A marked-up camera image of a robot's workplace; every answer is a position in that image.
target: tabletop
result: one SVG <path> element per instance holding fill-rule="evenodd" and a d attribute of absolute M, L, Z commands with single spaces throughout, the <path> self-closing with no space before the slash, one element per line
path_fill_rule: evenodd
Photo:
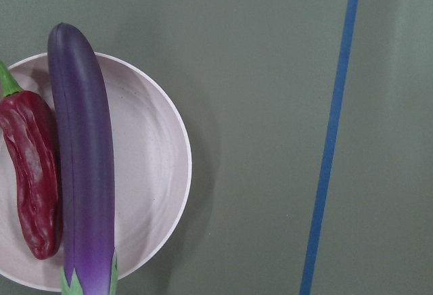
<path fill-rule="evenodd" d="M 7 65 L 67 22 L 185 123 L 185 212 L 118 295 L 299 292 L 346 4 L 0 0 Z M 311 294 L 431 294 L 431 23 L 431 0 L 359 0 Z M 50 293 L 0 277 L 0 294 Z"/>

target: blue line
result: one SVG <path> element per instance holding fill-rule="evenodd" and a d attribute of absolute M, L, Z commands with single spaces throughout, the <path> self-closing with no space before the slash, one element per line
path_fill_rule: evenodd
<path fill-rule="evenodd" d="M 306 248 L 304 272 L 302 274 L 299 295 L 309 295 L 311 292 L 311 285 L 313 283 L 317 249 L 319 247 L 319 238 L 323 213 L 325 211 L 329 177 L 331 175 L 332 160 L 334 158 L 334 150 L 336 146 L 338 123 L 340 121 L 344 85 L 346 83 L 357 6 L 358 0 L 348 0 L 346 19 L 344 21 L 344 29 L 340 46 L 340 56 L 338 58 L 337 73 L 334 82 L 334 92 L 332 93 L 331 109 L 329 111 L 325 147 L 323 150 L 319 182 L 317 184 L 316 200 L 313 217 L 311 219 L 309 242 Z"/>

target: bowl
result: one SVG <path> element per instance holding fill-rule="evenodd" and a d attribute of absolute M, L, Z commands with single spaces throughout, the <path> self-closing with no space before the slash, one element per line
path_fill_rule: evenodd
<path fill-rule="evenodd" d="M 112 121 L 116 183 L 115 247 L 119 278 L 144 265 L 167 241 L 191 185 L 191 148 L 185 125 L 167 94 L 148 75 L 118 58 L 96 53 Z M 53 106 L 47 54 L 9 67 L 21 87 Z M 0 138 L 0 273 L 25 286 L 60 291 L 63 245 L 36 259 L 22 236 L 16 176 Z"/>

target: red pepper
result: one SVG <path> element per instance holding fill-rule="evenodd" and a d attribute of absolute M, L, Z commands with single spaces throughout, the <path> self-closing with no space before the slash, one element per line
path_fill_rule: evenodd
<path fill-rule="evenodd" d="M 0 128 L 14 163 L 22 234 L 38 259 L 53 256 L 62 237 L 60 163 L 55 117 L 47 103 L 23 91 L 0 62 Z"/>

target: chili pepper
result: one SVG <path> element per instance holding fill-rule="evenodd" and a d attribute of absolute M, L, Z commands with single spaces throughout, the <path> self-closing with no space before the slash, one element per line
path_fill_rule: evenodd
<path fill-rule="evenodd" d="M 114 152 L 104 78 L 92 47 L 70 24 L 48 40 L 64 195 L 63 294 L 116 292 Z"/>
<path fill-rule="evenodd" d="M 60 163 L 54 113 L 24 91 L 0 61 L 0 128 L 16 172 L 22 234 L 38 259 L 53 256 L 62 237 Z"/>

